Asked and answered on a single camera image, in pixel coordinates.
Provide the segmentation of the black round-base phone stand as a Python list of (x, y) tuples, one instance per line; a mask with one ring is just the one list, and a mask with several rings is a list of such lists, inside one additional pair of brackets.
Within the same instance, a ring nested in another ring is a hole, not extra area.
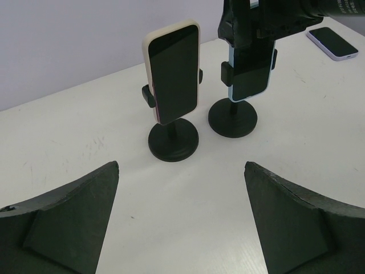
[(190, 157), (199, 143), (197, 129), (183, 118), (198, 105), (199, 62), (151, 59), (146, 71), (148, 84), (141, 92), (157, 121), (148, 135), (149, 149), (160, 160), (179, 162)]

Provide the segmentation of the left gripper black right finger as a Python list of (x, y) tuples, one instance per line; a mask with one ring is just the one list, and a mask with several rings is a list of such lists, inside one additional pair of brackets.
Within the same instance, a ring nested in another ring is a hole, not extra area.
[(364, 208), (255, 162), (245, 164), (244, 177), (269, 273), (364, 273)]

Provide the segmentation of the black phone cream case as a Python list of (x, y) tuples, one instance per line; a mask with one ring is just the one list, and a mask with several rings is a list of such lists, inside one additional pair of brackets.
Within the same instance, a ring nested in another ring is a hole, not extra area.
[(200, 84), (200, 26), (192, 20), (150, 32), (142, 41), (154, 114), (166, 125), (196, 109)]

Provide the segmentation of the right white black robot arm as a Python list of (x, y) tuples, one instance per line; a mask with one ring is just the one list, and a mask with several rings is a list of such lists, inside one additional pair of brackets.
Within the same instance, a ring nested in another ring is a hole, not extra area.
[(317, 25), (324, 17), (363, 17), (361, 0), (224, 1), (218, 37), (235, 49), (255, 39), (276, 41)]

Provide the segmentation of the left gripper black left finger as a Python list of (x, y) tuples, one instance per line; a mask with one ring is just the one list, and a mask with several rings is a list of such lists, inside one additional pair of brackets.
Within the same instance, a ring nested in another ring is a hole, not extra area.
[(95, 273), (118, 182), (112, 161), (1, 208), (1, 273)]

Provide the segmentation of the black phone lavender case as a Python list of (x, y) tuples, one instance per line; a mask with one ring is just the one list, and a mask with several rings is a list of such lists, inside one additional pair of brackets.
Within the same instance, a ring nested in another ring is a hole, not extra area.
[(334, 61), (355, 58), (359, 51), (329, 27), (310, 30), (306, 36)]

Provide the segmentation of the black phone blue case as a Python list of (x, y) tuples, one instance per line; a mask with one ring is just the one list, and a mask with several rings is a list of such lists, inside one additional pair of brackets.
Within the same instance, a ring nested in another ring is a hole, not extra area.
[(233, 68), (233, 78), (229, 86), (229, 99), (237, 103), (264, 92), (276, 58), (275, 42), (270, 40), (259, 39), (245, 49), (231, 47), (228, 64)]

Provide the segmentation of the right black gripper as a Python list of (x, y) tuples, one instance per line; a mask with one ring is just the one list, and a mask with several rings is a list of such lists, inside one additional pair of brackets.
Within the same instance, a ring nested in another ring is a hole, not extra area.
[(323, 1), (224, 1), (218, 37), (235, 50), (247, 50), (321, 23), (323, 7)]

